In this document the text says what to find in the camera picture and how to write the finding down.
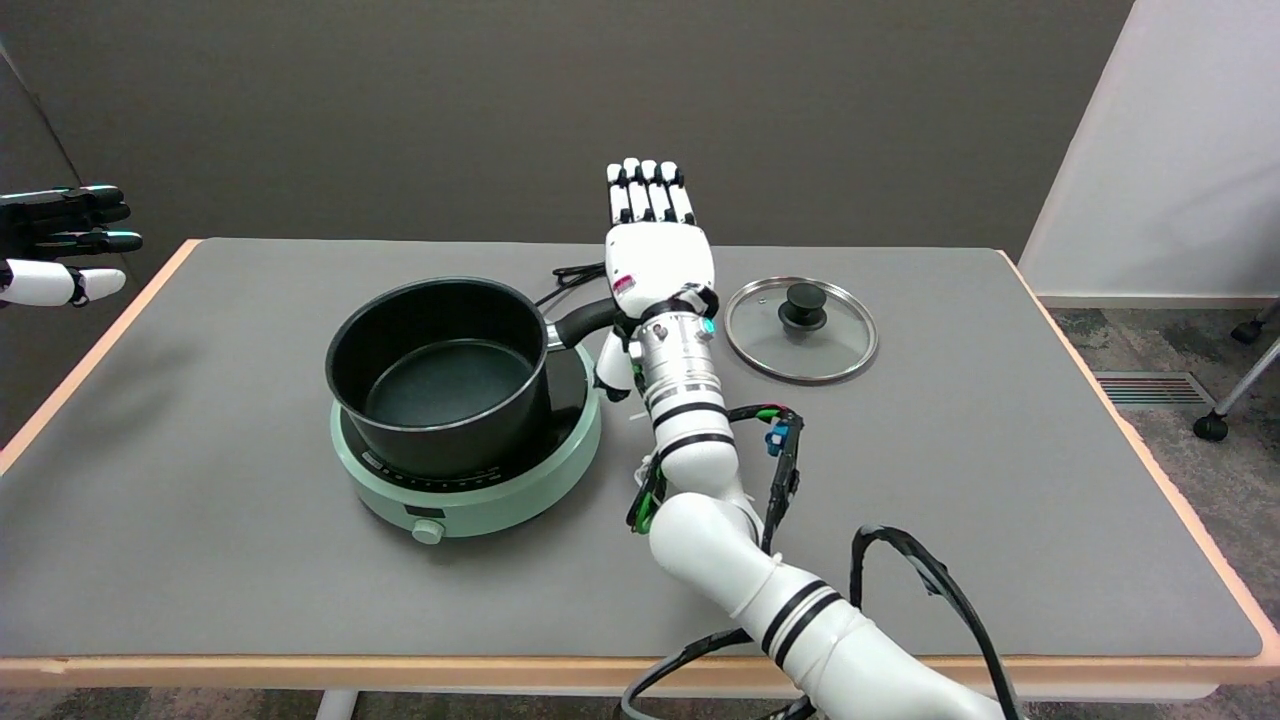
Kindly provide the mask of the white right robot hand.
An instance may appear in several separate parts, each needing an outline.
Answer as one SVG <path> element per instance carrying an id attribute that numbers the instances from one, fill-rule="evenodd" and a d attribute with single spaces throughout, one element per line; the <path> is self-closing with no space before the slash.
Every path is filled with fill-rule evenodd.
<path id="1" fill-rule="evenodd" d="M 614 302 L 609 333 L 595 363 L 595 387 L 611 402 L 634 387 L 627 345 L 649 307 L 710 292 L 710 243 L 698 225 L 684 172 L 675 161 L 627 158 L 605 169 L 611 228 L 605 234 L 605 281 Z"/>

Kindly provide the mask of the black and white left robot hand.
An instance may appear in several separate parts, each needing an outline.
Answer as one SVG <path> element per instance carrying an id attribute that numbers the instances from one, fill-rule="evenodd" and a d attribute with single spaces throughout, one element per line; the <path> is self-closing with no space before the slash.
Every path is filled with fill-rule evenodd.
<path id="1" fill-rule="evenodd" d="M 142 249 L 141 234 L 110 227 L 129 217 L 125 195 L 114 184 L 4 195 L 3 306 L 83 307 L 119 292 L 127 281 L 123 270 L 73 266 L 64 260 Z"/>

